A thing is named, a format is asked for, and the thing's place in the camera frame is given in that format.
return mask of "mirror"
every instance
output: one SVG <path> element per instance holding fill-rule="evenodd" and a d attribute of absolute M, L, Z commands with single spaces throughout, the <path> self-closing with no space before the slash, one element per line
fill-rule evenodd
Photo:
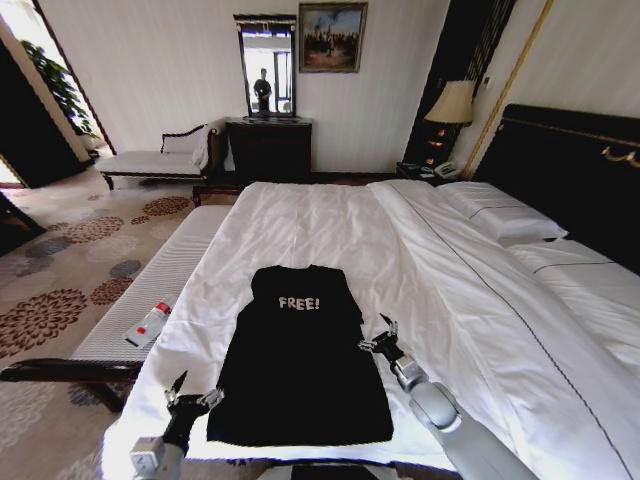
<path fill-rule="evenodd" d="M 291 117 L 295 102 L 295 15 L 234 15 L 249 116 Z"/>

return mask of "mirror frame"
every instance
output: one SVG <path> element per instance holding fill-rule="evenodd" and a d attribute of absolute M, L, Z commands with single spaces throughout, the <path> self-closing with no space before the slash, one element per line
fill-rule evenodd
<path fill-rule="evenodd" d="M 296 27 L 297 17 L 296 15 L 234 15 L 236 21 L 236 28 L 238 30 L 238 41 L 240 42 L 240 60 L 242 61 L 242 75 L 244 76 L 244 94 L 247 102 L 247 110 L 249 111 L 249 117 L 269 118 L 269 117 L 295 117 L 296 116 Z M 293 105 L 291 106 L 291 112 L 269 112 L 269 115 L 261 114 L 257 115 L 257 112 L 251 111 L 251 96 L 249 90 L 249 79 L 247 78 L 247 66 L 244 62 L 244 41 L 242 39 L 242 27 L 243 23 L 290 23 L 291 24 L 291 99 Z"/>

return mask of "patterned carpet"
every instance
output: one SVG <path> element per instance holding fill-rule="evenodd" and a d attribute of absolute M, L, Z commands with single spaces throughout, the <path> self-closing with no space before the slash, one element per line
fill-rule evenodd
<path fill-rule="evenodd" d="M 90 168 L 44 188 L 3 191 L 48 232 L 0 257 L 0 368 L 68 357 L 193 208 L 186 184 L 116 182 L 109 192 Z M 102 434 L 115 419 L 73 385 L 0 383 L 0 478 L 100 478 Z M 205 470 L 187 466 L 184 478 L 211 478 Z"/>

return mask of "black headboard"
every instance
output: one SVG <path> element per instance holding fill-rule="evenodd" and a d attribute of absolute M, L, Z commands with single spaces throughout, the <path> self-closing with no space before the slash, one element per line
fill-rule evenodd
<path fill-rule="evenodd" d="M 473 180 L 640 274 L 640 119 L 508 105 Z"/>

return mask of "lampshade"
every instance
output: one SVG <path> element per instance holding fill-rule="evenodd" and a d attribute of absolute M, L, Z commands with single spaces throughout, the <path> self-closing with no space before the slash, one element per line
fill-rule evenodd
<path fill-rule="evenodd" d="M 474 87 L 473 80 L 447 82 L 440 98 L 424 119 L 437 123 L 470 124 L 473 120 L 471 101 Z"/>

